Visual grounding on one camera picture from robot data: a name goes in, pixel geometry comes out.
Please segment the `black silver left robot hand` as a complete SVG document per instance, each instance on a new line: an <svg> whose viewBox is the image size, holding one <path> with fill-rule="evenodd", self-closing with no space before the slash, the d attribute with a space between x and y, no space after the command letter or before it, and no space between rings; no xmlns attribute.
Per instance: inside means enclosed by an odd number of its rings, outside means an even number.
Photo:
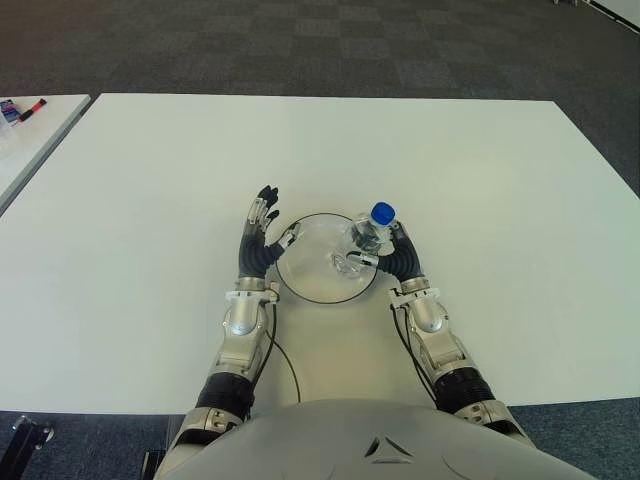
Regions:
<svg viewBox="0 0 640 480"><path fill-rule="evenodd" d="M266 243L268 227L280 214L278 210L272 209L278 201L278 192L277 187L266 185L259 191L250 206L238 253L240 278L264 279L267 270L299 236L300 223L295 222L277 241L271 244Z"/></svg>

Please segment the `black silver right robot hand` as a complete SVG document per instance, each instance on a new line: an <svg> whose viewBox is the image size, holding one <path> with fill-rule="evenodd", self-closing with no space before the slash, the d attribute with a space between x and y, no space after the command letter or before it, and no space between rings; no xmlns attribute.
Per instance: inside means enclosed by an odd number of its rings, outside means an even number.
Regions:
<svg viewBox="0 0 640 480"><path fill-rule="evenodd" d="M390 254L374 255L352 250L347 253L346 258L356 264L373 267L392 275L400 283L419 281L427 285L428 280L422 270L418 253L404 225L400 221L393 221L389 231L393 247Z"/></svg>

